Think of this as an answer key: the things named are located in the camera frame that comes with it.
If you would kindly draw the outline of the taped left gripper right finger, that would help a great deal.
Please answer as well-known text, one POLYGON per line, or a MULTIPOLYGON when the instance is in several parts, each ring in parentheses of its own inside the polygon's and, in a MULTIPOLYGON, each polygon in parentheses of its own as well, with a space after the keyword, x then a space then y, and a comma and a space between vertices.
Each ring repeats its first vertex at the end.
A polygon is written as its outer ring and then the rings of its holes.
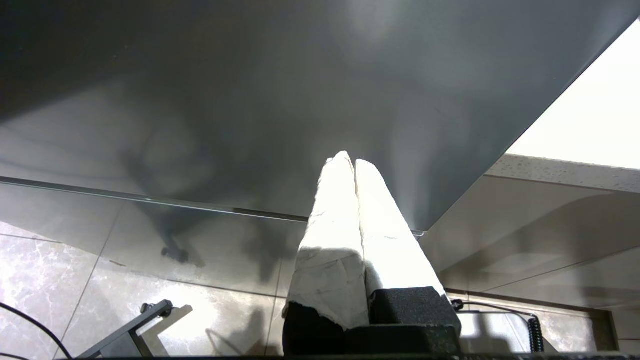
POLYGON ((371 162, 355 164, 369 319, 459 340, 462 324, 430 260, 371 162))

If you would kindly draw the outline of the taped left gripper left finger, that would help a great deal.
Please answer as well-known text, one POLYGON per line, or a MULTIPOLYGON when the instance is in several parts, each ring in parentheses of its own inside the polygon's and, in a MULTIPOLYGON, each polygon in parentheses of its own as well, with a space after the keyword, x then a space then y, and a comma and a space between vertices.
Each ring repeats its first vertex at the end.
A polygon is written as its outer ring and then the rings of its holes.
POLYGON ((322 167, 283 319, 286 356, 343 354, 348 333, 370 325, 355 169, 346 151, 322 167))

